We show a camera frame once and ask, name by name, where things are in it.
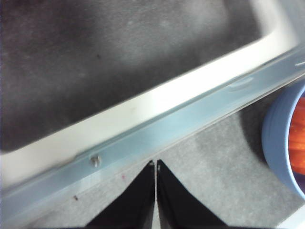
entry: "screw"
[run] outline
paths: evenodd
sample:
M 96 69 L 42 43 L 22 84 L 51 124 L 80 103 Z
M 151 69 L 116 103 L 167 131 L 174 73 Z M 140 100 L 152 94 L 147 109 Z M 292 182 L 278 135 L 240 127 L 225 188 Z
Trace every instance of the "screw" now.
M 92 165 L 96 168 L 96 167 L 98 167 L 99 165 L 100 165 L 100 163 L 101 163 L 101 157 L 100 156 L 98 156 L 98 155 L 95 155 L 95 156 L 92 156 L 91 158 L 90 158 L 90 160 L 91 160 L 91 163 L 92 163 Z

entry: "light blue metal edge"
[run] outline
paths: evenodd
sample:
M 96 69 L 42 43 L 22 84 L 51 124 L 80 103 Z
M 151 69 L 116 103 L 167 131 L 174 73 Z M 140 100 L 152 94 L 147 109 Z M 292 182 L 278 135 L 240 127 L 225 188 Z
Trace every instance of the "light blue metal edge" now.
M 4 190 L 1 226 L 25 223 L 41 209 L 49 208 L 68 195 L 72 197 L 87 190 L 123 168 L 293 81 L 305 73 L 305 64 L 295 66 L 303 61 L 304 46 L 84 152 L 69 164 Z M 92 155 L 101 157 L 101 166 L 92 166 Z

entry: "blue plastic container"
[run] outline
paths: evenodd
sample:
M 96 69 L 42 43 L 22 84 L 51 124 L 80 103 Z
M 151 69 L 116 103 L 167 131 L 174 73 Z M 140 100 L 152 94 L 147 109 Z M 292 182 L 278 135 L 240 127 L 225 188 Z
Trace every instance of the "blue plastic container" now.
M 289 162 L 288 136 L 293 112 L 305 92 L 305 79 L 290 87 L 271 105 L 263 124 L 264 156 L 277 177 L 305 199 L 305 175 L 294 173 Z

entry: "dark gray panel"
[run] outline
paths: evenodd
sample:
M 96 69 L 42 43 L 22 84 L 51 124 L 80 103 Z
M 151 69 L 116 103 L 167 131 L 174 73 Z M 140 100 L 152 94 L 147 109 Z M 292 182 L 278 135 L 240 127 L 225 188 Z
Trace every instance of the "dark gray panel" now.
M 244 0 L 4 0 L 1 19 L 4 150 L 260 36 Z

